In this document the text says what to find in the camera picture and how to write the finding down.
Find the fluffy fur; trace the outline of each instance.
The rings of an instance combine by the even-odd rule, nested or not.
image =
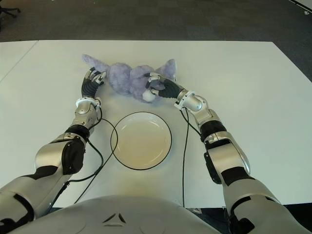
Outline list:
[[[145,88],[148,78],[144,74],[155,71],[171,80],[175,80],[176,62],[174,59],[167,61],[165,65],[156,70],[148,65],[141,65],[132,69],[129,65],[119,62],[109,66],[89,55],[82,55],[82,60],[100,72],[106,71],[108,82],[117,93],[122,95],[130,94],[142,102],[151,103],[157,99],[149,89]],[[159,90],[164,89],[163,85],[158,81],[153,81],[151,87]]]

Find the metallic silver surface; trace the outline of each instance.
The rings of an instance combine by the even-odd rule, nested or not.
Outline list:
[[[256,179],[240,179],[229,186],[223,185],[224,201],[228,212],[238,200],[252,195],[261,195],[269,197],[279,203],[277,198],[271,191],[259,180]]]
[[[59,141],[59,140],[72,140],[74,138],[78,138],[79,140],[81,140],[83,142],[84,145],[86,145],[86,142],[85,140],[79,136],[78,134],[75,134],[75,133],[63,133],[61,135],[59,135],[56,139],[54,139],[52,142],[56,142],[56,141]]]
[[[238,220],[247,218],[255,225],[250,234],[311,234],[283,205],[261,195],[251,195],[234,210]]]
[[[85,79],[89,79],[90,75],[95,71],[95,69],[90,69],[86,72],[86,74],[84,75]]]
[[[35,167],[62,166],[62,152],[68,141],[46,144],[39,149],[35,158]]]
[[[233,167],[245,168],[245,163],[233,144],[209,149],[208,153],[221,180],[223,171]]]
[[[0,190],[0,220],[10,217],[17,222],[21,217],[27,214],[25,207],[14,199],[14,195],[15,193],[10,191]]]
[[[98,84],[101,84],[101,82],[104,82],[105,81],[105,78],[106,78],[106,72],[102,72],[101,74],[99,75],[96,75],[94,78],[93,78],[93,81],[95,81],[96,83]]]
[[[1,188],[0,193],[3,191],[12,192],[24,197],[33,207],[35,217],[38,218],[46,213],[50,203],[70,177],[70,175],[63,175],[63,169],[60,167],[53,175],[39,179],[24,176],[18,177]]]
[[[76,101],[76,106],[78,107],[79,104],[82,102],[91,103],[96,108],[96,110],[98,110],[99,107],[101,107],[101,99],[99,97],[96,97],[96,99],[92,97],[81,97]]]
[[[179,93],[175,107],[179,110],[186,107],[193,112],[197,112],[202,108],[202,102],[196,98],[194,91],[187,91],[184,89]]]
[[[44,216],[12,234],[219,234],[178,204],[147,197],[106,196]]]
[[[156,89],[151,89],[151,92],[152,92],[152,94],[155,94],[155,95],[157,95],[157,96],[158,96],[159,90],[156,90]]]
[[[148,82],[151,83],[153,80],[160,80],[160,76],[154,72],[151,72],[150,77],[148,78]]]
[[[199,129],[204,123],[208,121],[212,121],[212,120],[220,121],[218,115],[213,110],[209,109],[208,102],[206,101],[206,99],[197,95],[195,97],[201,101],[202,106],[200,110],[198,111],[191,110],[190,112],[194,116]]]
[[[75,111],[75,119],[71,125],[78,124],[90,128],[95,123],[97,116],[96,109],[91,102],[80,102]]]
[[[202,214],[202,211],[200,208],[186,208],[188,211],[196,213],[196,214]]]
[[[232,143],[232,145],[235,147],[236,151],[238,152],[241,160],[243,161],[244,168],[245,168],[246,172],[248,174],[250,174],[249,161],[248,161],[245,153],[243,152],[243,150],[239,147],[237,142],[234,140],[231,133],[229,133],[229,132],[217,132],[217,133],[211,134],[208,137],[206,137],[205,141],[208,141],[210,144],[212,144],[214,142],[217,142],[217,141],[223,140],[223,139],[227,139]]]
[[[188,90],[183,89],[179,95],[177,96],[177,101],[180,102],[182,100],[182,98],[187,94]]]

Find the chair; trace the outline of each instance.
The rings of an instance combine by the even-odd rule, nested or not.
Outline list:
[[[0,6],[0,14],[1,14],[1,12],[4,12],[4,13],[12,16],[13,18],[16,18],[16,15],[10,13],[9,11],[17,11],[18,13],[20,13],[20,9],[19,8],[3,8],[3,7]]]

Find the robot finger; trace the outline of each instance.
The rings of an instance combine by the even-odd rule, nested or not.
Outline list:
[[[159,90],[154,89],[153,87],[151,88],[151,93],[156,95],[156,96],[159,96]]]
[[[85,79],[90,79],[90,75],[95,71],[95,68],[94,67],[91,67],[87,73],[84,75],[84,78]]]
[[[97,74],[93,77],[92,82],[96,82],[99,85],[104,84],[104,80],[106,77],[106,72],[97,72]]]
[[[94,70],[91,74],[90,74],[90,80],[91,81],[93,81],[93,80],[95,80],[96,79],[96,77],[98,76],[98,75],[100,75],[101,74],[101,72],[99,72],[99,71],[97,71],[97,70]]]
[[[148,89],[154,80],[158,80],[160,83],[163,83],[167,78],[165,78],[163,75],[156,73],[156,72],[150,72],[144,74],[145,77],[148,77],[148,80],[146,82],[145,88]]]

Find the gray carpet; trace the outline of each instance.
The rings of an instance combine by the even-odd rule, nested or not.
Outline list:
[[[312,80],[312,14],[288,0],[3,0],[0,41],[273,41]]]

